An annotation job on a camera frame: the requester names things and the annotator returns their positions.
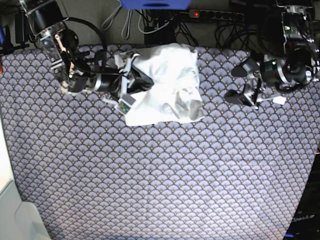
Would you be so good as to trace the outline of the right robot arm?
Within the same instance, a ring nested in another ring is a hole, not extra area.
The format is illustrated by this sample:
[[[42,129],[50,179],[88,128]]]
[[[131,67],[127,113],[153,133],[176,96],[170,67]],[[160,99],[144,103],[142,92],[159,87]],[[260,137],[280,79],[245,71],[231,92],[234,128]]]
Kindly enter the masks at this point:
[[[55,0],[21,0],[19,3],[32,33],[40,38],[63,93],[73,96],[83,92],[104,93],[104,101],[126,115],[136,101],[133,94],[146,92],[154,85],[149,76],[134,66],[139,53],[127,56],[119,69],[107,67],[107,46],[102,32],[85,20],[64,17]],[[85,24],[100,37],[103,49],[95,53],[93,67],[85,60],[86,53],[78,50],[79,38],[67,27],[67,21]]]

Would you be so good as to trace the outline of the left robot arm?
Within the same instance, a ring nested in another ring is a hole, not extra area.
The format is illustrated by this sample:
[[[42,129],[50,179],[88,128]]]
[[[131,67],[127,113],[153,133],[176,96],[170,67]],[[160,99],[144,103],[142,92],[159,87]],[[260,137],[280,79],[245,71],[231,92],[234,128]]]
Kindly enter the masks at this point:
[[[284,105],[286,95],[318,81],[320,49],[312,26],[311,0],[277,0],[267,9],[258,28],[258,43],[263,53],[252,52],[235,66],[232,76],[256,80],[241,92],[229,90],[224,99],[235,105],[257,110],[264,101]]]

